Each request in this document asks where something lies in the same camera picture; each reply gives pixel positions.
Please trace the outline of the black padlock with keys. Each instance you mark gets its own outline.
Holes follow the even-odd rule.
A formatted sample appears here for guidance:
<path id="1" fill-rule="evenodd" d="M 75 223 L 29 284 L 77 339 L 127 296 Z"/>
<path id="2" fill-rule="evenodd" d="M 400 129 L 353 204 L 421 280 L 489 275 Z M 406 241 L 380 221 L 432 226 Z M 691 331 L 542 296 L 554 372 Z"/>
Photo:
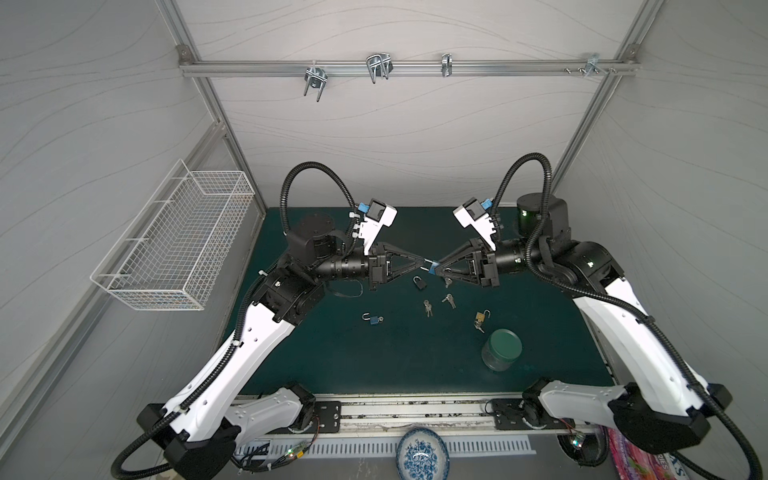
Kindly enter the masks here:
<path id="1" fill-rule="evenodd" d="M 427 288 L 427 283 L 425 280 L 423 280 L 420 276 L 416 275 L 412 279 L 413 284 L 416 286 L 416 288 L 419 291 L 422 291 Z"/>

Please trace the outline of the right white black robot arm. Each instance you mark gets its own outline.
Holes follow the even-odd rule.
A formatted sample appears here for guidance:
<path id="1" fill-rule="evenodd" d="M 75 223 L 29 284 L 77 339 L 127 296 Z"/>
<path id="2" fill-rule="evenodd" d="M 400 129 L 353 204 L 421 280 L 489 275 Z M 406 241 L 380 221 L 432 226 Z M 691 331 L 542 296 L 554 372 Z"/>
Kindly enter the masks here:
<path id="1" fill-rule="evenodd" d="M 542 168 L 542 189 L 518 198 L 517 236 L 505 240 L 499 204 L 513 176 L 529 162 Z M 612 428 L 639 449 L 670 454 L 710 479 L 712 473 L 681 452 L 699 445 L 710 430 L 710 418 L 716 418 L 742 450 L 749 478 L 762 478 L 755 449 L 726 413 L 732 401 L 729 390 L 706 381 L 684 360 L 642 308 L 624 270 L 604 246 L 573 239 L 567 204 L 553 196 L 552 181 L 545 155 L 520 157 L 493 198 L 471 198 L 454 210 L 460 225 L 479 236 L 432 267 L 437 276 L 482 287 L 498 286 L 506 273 L 529 271 L 570 295 L 631 375 L 629 383 L 612 387 L 543 377 L 522 394 L 519 409 L 525 419 L 532 425 L 564 418 Z"/>

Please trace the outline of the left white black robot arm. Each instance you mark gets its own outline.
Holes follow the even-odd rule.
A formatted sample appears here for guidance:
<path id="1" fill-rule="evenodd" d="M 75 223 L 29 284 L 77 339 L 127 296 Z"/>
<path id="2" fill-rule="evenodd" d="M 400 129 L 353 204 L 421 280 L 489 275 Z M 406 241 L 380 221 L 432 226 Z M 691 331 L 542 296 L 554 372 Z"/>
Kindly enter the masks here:
<path id="1" fill-rule="evenodd" d="M 346 230 L 326 214 L 288 219 L 288 196 L 306 170 L 326 174 L 350 207 Z M 246 406 L 239 418 L 233 400 L 270 353 L 324 298 L 330 281 L 366 279 L 371 288 L 416 270 L 421 257 L 376 238 L 394 222 L 395 207 L 373 199 L 358 204 L 340 177 L 314 161 L 287 174 L 279 214 L 287 242 L 284 253 L 247 291 L 233 332 L 200 372 L 164 404 L 149 404 L 137 422 L 143 432 L 122 450 L 110 472 L 115 479 L 145 479 L 169 470 L 184 479 L 212 479 L 238 445 L 279 428 L 302 428 L 314 398 L 299 387 L 284 387 Z"/>

